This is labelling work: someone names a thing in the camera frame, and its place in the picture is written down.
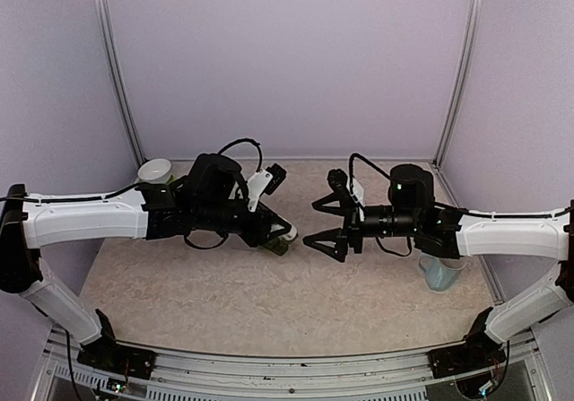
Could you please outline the green weekly pill organizer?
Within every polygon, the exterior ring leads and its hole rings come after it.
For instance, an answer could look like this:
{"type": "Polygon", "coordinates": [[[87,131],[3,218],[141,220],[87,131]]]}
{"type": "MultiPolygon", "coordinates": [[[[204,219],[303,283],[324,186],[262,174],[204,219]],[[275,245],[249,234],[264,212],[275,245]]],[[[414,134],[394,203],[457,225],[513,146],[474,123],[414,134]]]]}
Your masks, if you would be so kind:
{"type": "Polygon", "coordinates": [[[279,257],[284,256],[289,250],[289,247],[290,242],[283,238],[275,238],[262,245],[263,249],[279,257]]]}

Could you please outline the white pill bottle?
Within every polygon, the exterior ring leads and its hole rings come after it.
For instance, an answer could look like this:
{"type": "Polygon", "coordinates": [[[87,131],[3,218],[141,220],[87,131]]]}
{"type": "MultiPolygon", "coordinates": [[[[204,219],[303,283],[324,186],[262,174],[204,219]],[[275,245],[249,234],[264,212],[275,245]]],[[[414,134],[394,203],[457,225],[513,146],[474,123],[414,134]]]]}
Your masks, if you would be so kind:
{"type": "Polygon", "coordinates": [[[297,228],[292,225],[292,227],[290,228],[290,230],[286,233],[284,233],[283,235],[280,236],[281,240],[284,240],[288,243],[291,243],[293,241],[295,241],[299,236],[299,232],[297,230],[297,228]]]}

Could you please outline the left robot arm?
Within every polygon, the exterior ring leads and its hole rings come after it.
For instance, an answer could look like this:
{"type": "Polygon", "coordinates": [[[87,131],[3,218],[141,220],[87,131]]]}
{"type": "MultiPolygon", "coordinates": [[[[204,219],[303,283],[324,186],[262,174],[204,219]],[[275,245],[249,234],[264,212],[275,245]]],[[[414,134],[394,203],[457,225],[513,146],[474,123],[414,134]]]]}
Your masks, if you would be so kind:
{"type": "Polygon", "coordinates": [[[200,154],[189,173],[169,184],[139,182],[108,194],[45,196],[10,187],[1,212],[1,289],[18,294],[68,331],[109,370],[125,361],[109,319],[90,309],[42,262],[41,248],[77,240],[162,240],[210,231],[259,248],[293,241],[296,228],[261,201],[285,180],[278,164],[249,178],[221,153],[200,154]]]}

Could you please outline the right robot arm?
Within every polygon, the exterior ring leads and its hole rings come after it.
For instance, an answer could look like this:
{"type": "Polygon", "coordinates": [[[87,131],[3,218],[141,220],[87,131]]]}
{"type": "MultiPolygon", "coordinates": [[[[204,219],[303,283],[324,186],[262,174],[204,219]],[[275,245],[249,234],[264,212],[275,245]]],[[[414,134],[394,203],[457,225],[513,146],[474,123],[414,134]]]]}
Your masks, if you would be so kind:
{"type": "Polygon", "coordinates": [[[400,164],[387,176],[388,205],[365,205],[351,171],[330,170],[331,193],[313,203],[321,213],[342,217],[338,229],[304,238],[306,246],[343,262],[360,253],[367,238],[407,238],[414,248],[438,258],[511,255],[547,257],[555,265],[545,277],[511,300],[482,312],[458,352],[469,369],[490,358],[494,345],[573,304],[573,209],[534,214],[472,212],[440,204],[433,176],[400,164]]]}

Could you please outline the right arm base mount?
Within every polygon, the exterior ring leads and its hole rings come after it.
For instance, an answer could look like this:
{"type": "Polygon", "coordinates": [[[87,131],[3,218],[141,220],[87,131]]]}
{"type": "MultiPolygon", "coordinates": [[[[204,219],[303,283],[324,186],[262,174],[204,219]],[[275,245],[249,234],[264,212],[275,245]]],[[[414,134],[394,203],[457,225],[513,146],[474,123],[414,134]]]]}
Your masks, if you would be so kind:
{"type": "Polygon", "coordinates": [[[441,379],[503,363],[507,355],[484,331],[469,334],[461,344],[430,350],[427,353],[434,379],[441,379]]]}

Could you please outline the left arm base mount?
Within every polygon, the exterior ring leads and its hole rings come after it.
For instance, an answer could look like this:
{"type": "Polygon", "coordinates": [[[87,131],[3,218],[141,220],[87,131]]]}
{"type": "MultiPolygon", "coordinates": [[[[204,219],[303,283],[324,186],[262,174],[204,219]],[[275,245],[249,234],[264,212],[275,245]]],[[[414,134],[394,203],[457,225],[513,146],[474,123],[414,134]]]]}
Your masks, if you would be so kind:
{"type": "Polygon", "coordinates": [[[101,337],[82,345],[77,361],[97,370],[104,370],[128,378],[149,380],[156,353],[139,347],[120,344],[110,327],[104,327],[101,337]]]}

